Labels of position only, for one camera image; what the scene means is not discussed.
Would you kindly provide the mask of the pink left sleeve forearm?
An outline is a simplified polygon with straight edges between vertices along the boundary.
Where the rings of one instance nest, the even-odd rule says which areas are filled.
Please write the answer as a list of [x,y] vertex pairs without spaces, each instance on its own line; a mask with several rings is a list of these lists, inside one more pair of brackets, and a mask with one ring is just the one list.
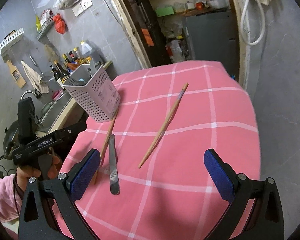
[[22,200],[14,192],[15,175],[0,179],[0,221],[9,222],[18,218]]

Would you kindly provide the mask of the person's left hand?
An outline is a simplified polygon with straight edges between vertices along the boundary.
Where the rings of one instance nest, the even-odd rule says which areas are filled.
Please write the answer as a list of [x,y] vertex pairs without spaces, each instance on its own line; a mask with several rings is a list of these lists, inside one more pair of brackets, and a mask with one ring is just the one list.
[[[50,169],[47,172],[49,179],[55,179],[58,176],[62,164],[63,162],[61,158],[57,155],[54,155]],[[18,167],[16,172],[16,184],[23,192],[25,192],[29,178],[39,178],[40,176],[41,172],[36,168],[29,166]]]

